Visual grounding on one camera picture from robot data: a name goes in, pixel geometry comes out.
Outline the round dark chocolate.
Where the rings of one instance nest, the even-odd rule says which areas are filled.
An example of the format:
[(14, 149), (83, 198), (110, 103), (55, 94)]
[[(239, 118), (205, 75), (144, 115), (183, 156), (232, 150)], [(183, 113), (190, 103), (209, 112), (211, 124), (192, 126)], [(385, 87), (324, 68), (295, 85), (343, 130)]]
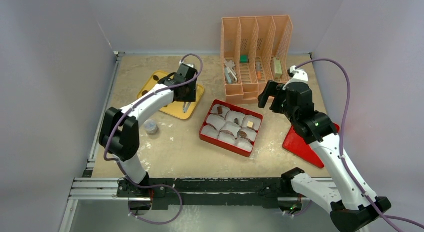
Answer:
[(242, 138), (246, 138), (247, 137), (247, 133), (244, 131), (239, 131), (239, 136)]

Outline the metal tongs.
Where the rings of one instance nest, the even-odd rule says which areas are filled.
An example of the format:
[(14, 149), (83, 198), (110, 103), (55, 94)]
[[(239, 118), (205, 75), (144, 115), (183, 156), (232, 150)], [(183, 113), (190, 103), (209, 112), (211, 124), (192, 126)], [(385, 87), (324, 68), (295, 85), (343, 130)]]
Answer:
[(191, 105), (191, 102), (184, 102), (183, 103), (183, 108), (182, 108), (183, 113), (188, 112), (190, 105)]

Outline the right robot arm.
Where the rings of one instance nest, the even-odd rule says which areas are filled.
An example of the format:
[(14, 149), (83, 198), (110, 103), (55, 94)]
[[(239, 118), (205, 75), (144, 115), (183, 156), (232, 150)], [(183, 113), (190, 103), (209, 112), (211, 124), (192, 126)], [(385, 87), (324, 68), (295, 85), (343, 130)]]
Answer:
[(330, 117), (315, 110), (313, 92), (305, 82), (288, 84), (268, 81), (258, 96), (264, 108), (273, 97), (270, 110), (284, 114), (294, 131), (318, 155), (330, 173), (333, 190), (296, 167), (282, 174), (281, 190), (292, 196), (302, 194), (325, 209), (341, 232), (356, 232), (378, 218), (379, 212), (391, 208), (387, 197), (372, 190), (340, 146), (340, 134)]

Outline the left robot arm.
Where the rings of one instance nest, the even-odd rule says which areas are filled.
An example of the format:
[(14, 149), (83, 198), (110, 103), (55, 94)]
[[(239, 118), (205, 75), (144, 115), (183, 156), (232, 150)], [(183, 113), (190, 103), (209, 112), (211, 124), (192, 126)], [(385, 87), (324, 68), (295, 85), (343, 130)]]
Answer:
[(104, 114), (99, 144), (104, 147), (104, 159), (120, 166), (129, 189), (138, 197), (149, 191), (149, 176), (137, 156), (140, 147), (140, 126), (163, 107), (173, 102), (196, 101), (197, 78), (200, 73), (182, 63), (177, 72), (161, 78), (144, 96), (120, 109), (110, 107)]

